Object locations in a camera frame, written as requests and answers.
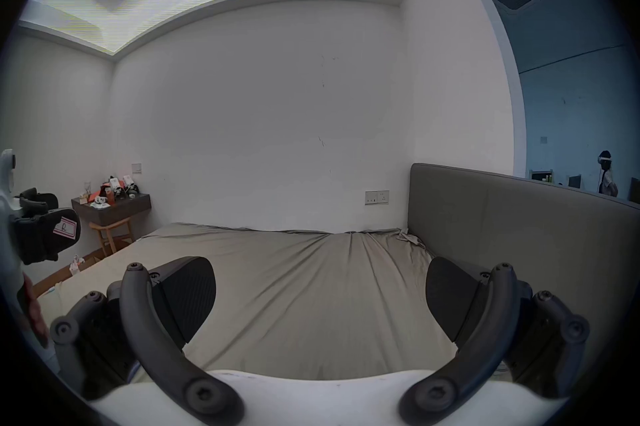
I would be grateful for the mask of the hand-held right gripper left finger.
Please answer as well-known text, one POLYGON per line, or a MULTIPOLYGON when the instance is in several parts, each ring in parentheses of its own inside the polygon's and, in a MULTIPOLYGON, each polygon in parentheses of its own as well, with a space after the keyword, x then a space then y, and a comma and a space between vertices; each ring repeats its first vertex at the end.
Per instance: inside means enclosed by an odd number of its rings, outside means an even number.
POLYGON ((212 264, 186 256, 147 270, 130 263, 106 293, 93 290, 50 326, 60 376, 96 401, 144 369, 164 394, 207 425, 237 425, 244 403, 183 352, 212 311, 212 264))

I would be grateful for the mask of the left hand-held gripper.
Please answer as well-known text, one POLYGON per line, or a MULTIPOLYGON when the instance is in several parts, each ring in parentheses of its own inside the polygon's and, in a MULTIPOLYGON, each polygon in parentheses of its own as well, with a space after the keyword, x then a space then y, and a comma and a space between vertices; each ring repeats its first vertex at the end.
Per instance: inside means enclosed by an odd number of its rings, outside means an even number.
POLYGON ((60 252, 75 245, 81 223, 72 208, 59 208, 53 193, 39 193, 35 187, 13 193, 15 154, 1 154, 1 273, 22 274, 24 265, 57 261, 60 252), (22 217, 23 214, 40 214, 22 217))

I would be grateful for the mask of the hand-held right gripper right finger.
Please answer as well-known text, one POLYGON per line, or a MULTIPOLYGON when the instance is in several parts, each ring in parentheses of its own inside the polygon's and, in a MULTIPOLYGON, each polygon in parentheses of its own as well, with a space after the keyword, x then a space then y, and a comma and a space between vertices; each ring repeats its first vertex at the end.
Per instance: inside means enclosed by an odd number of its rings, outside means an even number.
POLYGON ((578 376, 589 323, 549 291, 533 293, 508 263, 484 269, 437 256, 426 302, 455 357, 399 401, 406 424, 436 424, 476 394, 501 363, 512 381, 542 398, 567 398, 578 376))

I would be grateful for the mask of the person's left hand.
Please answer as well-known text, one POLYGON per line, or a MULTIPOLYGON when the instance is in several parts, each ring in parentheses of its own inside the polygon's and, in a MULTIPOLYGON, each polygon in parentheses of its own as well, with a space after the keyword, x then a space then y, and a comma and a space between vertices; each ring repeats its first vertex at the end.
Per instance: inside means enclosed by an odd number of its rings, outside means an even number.
POLYGON ((37 300, 32 280, 22 273, 23 284, 18 291, 17 298, 20 309, 26 317, 25 329, 30 330, 36 337, 40 346, 44 349, 49 346, 49 330, 42 315, 40 303, 37 300))

